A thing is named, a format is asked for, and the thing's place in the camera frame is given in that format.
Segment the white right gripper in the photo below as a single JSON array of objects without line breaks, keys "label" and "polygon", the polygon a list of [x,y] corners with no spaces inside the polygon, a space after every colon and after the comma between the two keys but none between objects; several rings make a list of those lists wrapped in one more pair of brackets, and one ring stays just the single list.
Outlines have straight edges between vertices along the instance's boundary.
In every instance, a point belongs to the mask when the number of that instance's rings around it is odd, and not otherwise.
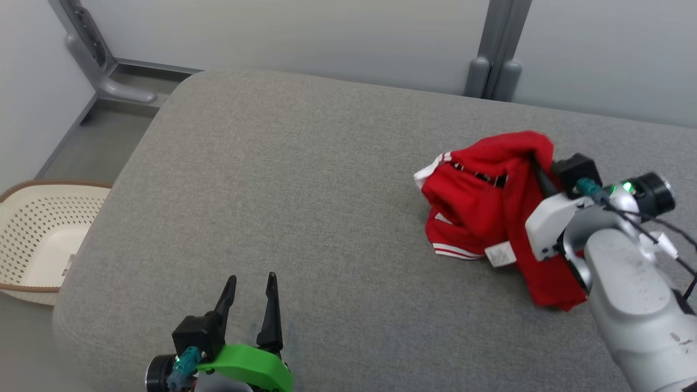
[{"label": "white right gripper", "polygon": [[564,231],[572,218],[594,206],[594,201],[588,197],[571,199],[566,194],[559,193],[534,155],[531,156],[531,167],[544,198],[525,221],[525,230],[535,259],[547,261],[553,256],[564,255],[568,261],[585,262],[582,253],[573,248],[565,250],[560,245],[563,242],[560,238],[564,237]]}]

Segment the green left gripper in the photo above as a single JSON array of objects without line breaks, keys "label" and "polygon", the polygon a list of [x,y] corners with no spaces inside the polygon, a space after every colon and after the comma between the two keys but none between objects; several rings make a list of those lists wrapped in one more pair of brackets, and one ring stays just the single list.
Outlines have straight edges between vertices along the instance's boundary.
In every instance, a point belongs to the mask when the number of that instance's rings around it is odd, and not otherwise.
[{"label": "green left gripper", "polygon": [[236,295],[237,277],[230,275],[213,310],[213,345],[222,349],[212,363],[197,367],[197,391],[292,391],[294,377],[282,357],[284,343],[276,273],[268,274],[267,303],[256,347],[225,346],[229,309]]}]

